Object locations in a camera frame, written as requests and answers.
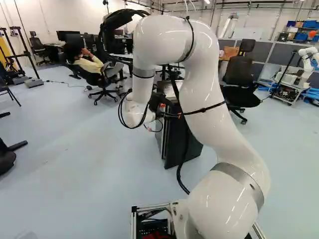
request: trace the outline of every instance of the epoxy floor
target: epoxy floor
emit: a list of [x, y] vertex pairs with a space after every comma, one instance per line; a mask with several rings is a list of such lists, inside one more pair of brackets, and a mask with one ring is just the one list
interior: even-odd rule
[[[64, 67], [39, 74], [87, 85]], [[83, 90], [60, 83], [14, 86], [21, 108], [8, 95], [0, 97], [0, 112], [11, 112], [0, 119], [0, 136], [8, 145], [29, 142], [0, 177], [1, 239], [127, 239], [132, 205], [186, 197], [176, 168], [164, 170], [153, 133], [124, 128], [116, 103], [104, 98], [94, 106]], [[317, 238], [319, 109], [267, 99], [244, 115], [247, 125], [234, 121], [272, 176], [258, 219], [266, 237]], [[193, 188], [215, 163], [213, 149], [204, 147], [184, 165], [185, 185]]]

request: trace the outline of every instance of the yellow shirt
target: yellow shirt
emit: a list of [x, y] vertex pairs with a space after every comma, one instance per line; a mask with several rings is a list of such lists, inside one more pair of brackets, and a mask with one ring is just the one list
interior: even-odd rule
[[92, 61], [89, 61], [87, 59], [79, 59], [74, 61], [74, 65], [79, 65], [82, 67], [84, 70], [91, 72], [91, 73], [101, 73], [101, 68], [103, 67], [103, 62], [100, 61], [99, 58], [96, 56], [92, 57]]

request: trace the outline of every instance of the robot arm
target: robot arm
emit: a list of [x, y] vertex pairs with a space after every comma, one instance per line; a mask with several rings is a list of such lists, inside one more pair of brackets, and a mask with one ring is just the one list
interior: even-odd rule
[[[155, 65], [183, 61], [186, 75], [179, 100], [184, 113], [223, 102], [218, 55], [217, 38], [206, 24], [166, 15], [144, 17], [134, 31], [133, 92], [125, 102], [126, 123], [140, 122]], [[147, 113], [146, 121], [154, 118]], [[185, 119], [197, 140], [218, 156], [218, 163], [188, 196], [191, 223], [205, 239], [243, 239], [267, 197], [268, 169], [237, 130], [225, 104]]]
[[319, 64], [319, 53], [318, 53], [317, 48], [312, 46], [312, 47], [300, 49], [298, 51], [298, 53], [299, 53], [299, 55], [301, 56], [301, 58], [303, 60], [304, 71], [305, 72], [314, 71], [314, 68], [311, 66], [311, 61], [310, 61], [310, 57], [308, 56], [308, 54], [309, 53], [312, 54], [312, 57], [316, 60], [317, 64]]

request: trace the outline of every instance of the person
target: person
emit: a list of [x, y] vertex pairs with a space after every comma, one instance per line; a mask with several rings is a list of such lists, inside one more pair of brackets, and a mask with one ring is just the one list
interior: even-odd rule
[[[77, 44], [66, 43], [63, 46], [63, 52], [66, 55], [69, 64], [79, 65], [85, 71], [101, 74], [103, 62], [94, 56], [88, 49], [82, 48]], [[84, 59], [83, 56], [90, 57], [92, 61]]]

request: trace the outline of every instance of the dark hair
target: dark hair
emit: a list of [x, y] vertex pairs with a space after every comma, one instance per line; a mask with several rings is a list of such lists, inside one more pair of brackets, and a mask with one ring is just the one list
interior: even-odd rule
[[63, 46], [63, 52], [66, 55], [66, 59], [70, 64], [74, 63], [74, 57], [78, 56], [82, 52], [82, 47], [78, 44], [66, 43]]

